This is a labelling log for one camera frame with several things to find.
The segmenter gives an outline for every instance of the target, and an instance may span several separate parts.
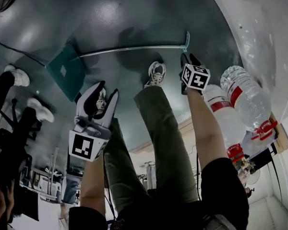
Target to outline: water bottle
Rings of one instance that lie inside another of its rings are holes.
[[[217,85],[209,84],[203,92],[203,97],[220,126],[228,157],[233,161],[241,159],[244,155],[240,143],[246,135],[246,127],[237,111],[225,92]]]
[[[272,134],[271,129],[277,122],[269,120],[270,100],[244,68],[232,66],[225,70],[221,77],[221,88],[237,110],[242,122],[255,133],[253,138],[263,140]]]

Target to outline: gray floor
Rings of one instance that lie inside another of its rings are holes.
[[[211,83],[218,83],[230,65],[241,65],[236,43],[214,0],[16,0],[0,13],[0,41],[30,52],[45,64],[66,43],[79,54],[123,46],[183,44],[186,31],[191,34],[188,52],[210,69]],[[180,95],[180,54],[171,49],[142,50],[83,60],[87,73],[83,91],[99,80],[106,81],[108,93],[119,89],[116,117],[129,150],[150,139],[133,98],[147,80],[151,62],[163,59],[167,66],[163,87],[177,120],[190,116],[187,100]],[[26,99],[36,95],[56,119],[54,124],[43,123],[36,141],[28,141],[27,150],[37,166],[44,166],[59,146],[57,165],[64,170],[75,104],[42,66],[0,46],[0,74],[8,63],[26,70],[31,85],[13,87],[7,101],[16,97],[22,110]]]

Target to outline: dustpan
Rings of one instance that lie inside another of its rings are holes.
[[[73,102],[83,86],[85,70],[80,58],[71,45],[46,65],[46,69],[67,98]]]

